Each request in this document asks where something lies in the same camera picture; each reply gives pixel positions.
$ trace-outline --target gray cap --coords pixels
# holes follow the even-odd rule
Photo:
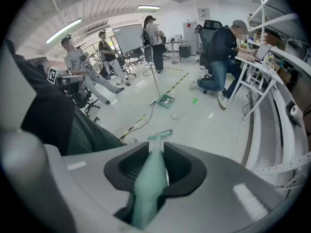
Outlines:
[[[247,25],[246,25],[246,23],[243,22],[242,20],[234,20],[232,26],[237,26],[237,27],[243,29],[243,31],[244,31],[246,34],[249,34],[249,31],[248,31],[248,29],[247,29]]]

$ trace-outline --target long hair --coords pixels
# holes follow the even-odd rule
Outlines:
[[[142,35],[144,34],[144,31],[146,30],[147,22],[149,21],[149,20],[147,20],[147,18],[148,17],[146,17],[145,20],[144,20],[144,27],[142,29],[142,33],[141,33],[141,36],[140,36],[141,39],[142,39]]]

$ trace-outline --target black pants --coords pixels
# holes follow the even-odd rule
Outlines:
[[[75,107],[66,155],[99,152],[125,145]]]
[[[154,64],[157,71],[163,70],[163,45],[152,46],[154,51]]]

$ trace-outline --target jeans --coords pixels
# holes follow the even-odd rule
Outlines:
[[[215,61],[210,63],[210,70],[212,71],[212,78],[211,80],[198,80],[199,87],[210,90],[210,91],[222,91],[225,88],[225,80],[227,73],[231,73],[235,80],[229,86],[229,88],[223,92],[224,97],[229,99],[233,93],[235,86],[238,83],[238,79],[242,70],[240,67],[235,63],[235,61],[228,59],[225,61]]]
[[[66,155],[110,150],[125,145],[108,130],[90,120],[77,107],[74,108]]]
[[[152,46],[154,52],[154,64],[157,71],[163,70],[163,45]]]

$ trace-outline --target whiteboard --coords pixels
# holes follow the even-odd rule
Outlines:
[[[140,37],[142,34],[141,24],[118,27],[112,30],[122,53],[126,53],[143,46],[142,38]]]

